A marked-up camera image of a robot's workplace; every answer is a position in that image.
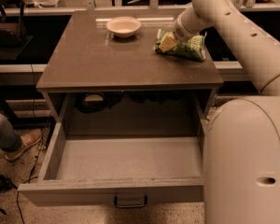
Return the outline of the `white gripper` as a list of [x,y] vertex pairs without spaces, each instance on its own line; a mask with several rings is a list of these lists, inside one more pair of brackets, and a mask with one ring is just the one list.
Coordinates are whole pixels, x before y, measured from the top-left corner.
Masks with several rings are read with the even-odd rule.
[[[172,24],[172,32],[175,38],[180,41],[187,41],[195,36],[195,33],[189,32],[182,24],[181,17],[178,16]],[[171,35],[166,35],[159,45],[162,52],[166,52],[176,46],[176,40]]]

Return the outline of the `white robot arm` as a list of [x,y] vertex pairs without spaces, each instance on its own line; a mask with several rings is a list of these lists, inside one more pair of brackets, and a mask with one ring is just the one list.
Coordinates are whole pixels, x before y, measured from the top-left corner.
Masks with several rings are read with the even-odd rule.
[[191,0],[172,25],[186,40],[213,26],[258,91],[216,110],[203,147],[206,224],[280,224],[280,42],[237,0]]

